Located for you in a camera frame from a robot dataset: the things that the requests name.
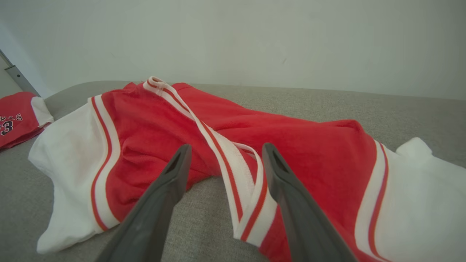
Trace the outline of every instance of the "gray fabric upholstery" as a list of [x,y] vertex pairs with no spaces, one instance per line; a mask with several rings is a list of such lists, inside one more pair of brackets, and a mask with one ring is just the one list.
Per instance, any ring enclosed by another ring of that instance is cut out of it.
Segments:
[[[122,88],[125,81],[80,84],[46,99],[59,119],[88,97]],[[197,85],[250,109],[323,122],[352,118],[387,147],[418,136],[435,156],[466,166],[466,102],[358,92]],[[56,254],[39,255],[37,239],[52,212],[53,185],[27,155],[34,139],[0,152],[0,261],[93,261],[115,230]],[[265,261],[251,245],[233,239],[220,178],[196,184],[175,207],[163,261]]]

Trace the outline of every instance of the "white side panel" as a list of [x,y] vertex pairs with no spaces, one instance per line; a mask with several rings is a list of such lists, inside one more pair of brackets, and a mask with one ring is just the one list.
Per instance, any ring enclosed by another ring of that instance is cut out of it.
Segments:
[[464,261],[466,169],[432,156],[413,138],[386,150],[389,178],[375,242],[391,261]]
[[59,251],[101,229],[90,200],[91,184],[106,156],[105,140],[86,104],[51,124],[34,142],[29,160],[54,184],[54,208],[37,252]]

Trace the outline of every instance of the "number 23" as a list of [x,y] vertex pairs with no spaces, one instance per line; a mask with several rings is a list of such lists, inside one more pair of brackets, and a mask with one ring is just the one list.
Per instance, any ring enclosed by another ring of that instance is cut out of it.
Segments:
[[2,132],[0,132],[0,134],[2,136],[6,135],[8,132],[10,132],[11,130],[13,130],[13,122],[12,121],[6,121],[3,123],[3,127],[5,128],[5,130],[3,130]]

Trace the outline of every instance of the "jersey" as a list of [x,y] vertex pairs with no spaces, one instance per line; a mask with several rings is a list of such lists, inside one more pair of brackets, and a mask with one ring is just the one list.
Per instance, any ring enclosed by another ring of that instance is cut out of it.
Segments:
[[273,143],[360,261],[455,261],[465,255],[466,170],[413,138],[396,152],[355,120],[316,123],[243,108],[151,77],[92,97],[43,132],[29,160],[54,183],[40,253],[125,218],[176,150],[192,145],[187,188],[221,176],[233,237],[290,261],[261,147]]
[[19,92],[0,99],[0,149],[37,136],[53,121],[44,100],[33,93]]

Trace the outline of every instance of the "white wall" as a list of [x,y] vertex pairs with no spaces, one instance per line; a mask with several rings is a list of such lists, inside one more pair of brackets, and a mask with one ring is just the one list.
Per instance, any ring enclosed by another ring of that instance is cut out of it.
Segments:
[[11,79],[10,75],[4,70],[8,65],[0,58],[0,98],[21,92],[20,87]]
[[0,21],[0,49],[7,55],[10,62],[16,66],[22,73],[23,77],[29,81],[41,97],[46,98],[56,93],[45,84],[39,72],[39,66],[33,59],[28,56],[28,52],[23,48],[16,38],[9,32],[7,27]]
[[466,100],[464,0],[2,0],[0,22],[53,92],[156,75]]

